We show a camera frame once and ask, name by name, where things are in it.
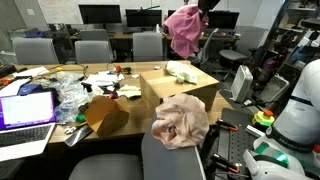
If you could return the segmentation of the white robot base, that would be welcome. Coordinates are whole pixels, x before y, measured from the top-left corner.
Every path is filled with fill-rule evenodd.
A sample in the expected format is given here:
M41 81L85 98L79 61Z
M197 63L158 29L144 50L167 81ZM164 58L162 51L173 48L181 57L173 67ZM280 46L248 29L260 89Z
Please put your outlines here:
M319 180L320 60L308 63L286 107L243 153L252 180Z

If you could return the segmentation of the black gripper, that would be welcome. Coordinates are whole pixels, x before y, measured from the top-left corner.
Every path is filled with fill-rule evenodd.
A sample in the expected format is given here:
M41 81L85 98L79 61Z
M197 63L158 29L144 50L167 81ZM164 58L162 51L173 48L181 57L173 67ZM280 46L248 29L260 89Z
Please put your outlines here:
M198 8L201 14L206 14L212 10L220 0L198 0Z

